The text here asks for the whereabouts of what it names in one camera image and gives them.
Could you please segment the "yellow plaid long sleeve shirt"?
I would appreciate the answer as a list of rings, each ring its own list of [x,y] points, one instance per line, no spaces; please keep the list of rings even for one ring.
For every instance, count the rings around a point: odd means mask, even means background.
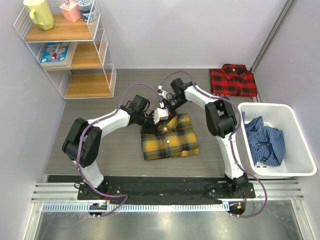
[[[187,113],[179,113],[158,125],[157,134],[141,132],[146,161],[198,155],[200,147]]]

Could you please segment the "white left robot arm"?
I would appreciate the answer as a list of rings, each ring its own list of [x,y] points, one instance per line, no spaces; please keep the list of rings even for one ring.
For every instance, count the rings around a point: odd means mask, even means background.
[[[156,134],[161,109],[147,113],[146,107],[149,105],[148,99],[136,95],[132,101],[109,114],[91,120],[77,118],[73,122],[62,145],[62,151],[75,163],[83,180],[90,186],[89,194],[93,198],[100,200],[107,192],[104,176],[96,161],[101,139],[132,124],[141,126],[147,133]]]

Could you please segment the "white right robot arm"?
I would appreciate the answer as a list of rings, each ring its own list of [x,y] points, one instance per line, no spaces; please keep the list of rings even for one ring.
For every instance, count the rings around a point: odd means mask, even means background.
[[[187,102],[204,109],[207,128],[218,141],[222,153],[226,193],[233,198],[242,195],[249,180],[237,149],[236,131],[241,123],[237,122],[232,102],[227,97],[214,96],[204,91],[193,82],[184,83],[180,78],[173,80],[170,86],[174,91],[172,96],[161,85],[157,89],[164,106],[170,113]]]

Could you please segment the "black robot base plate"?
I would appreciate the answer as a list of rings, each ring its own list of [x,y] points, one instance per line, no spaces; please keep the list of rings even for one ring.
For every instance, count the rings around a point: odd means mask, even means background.
[[[126,205],[209,205],[223,199],[254,199],[254,186],[249,183],[242,195],[229,195],[221,177],[146,177],[106,176],[106,197],[93,191],[86,183],[77,182],[78,200],[102,201],[119,205],[127,195]]]

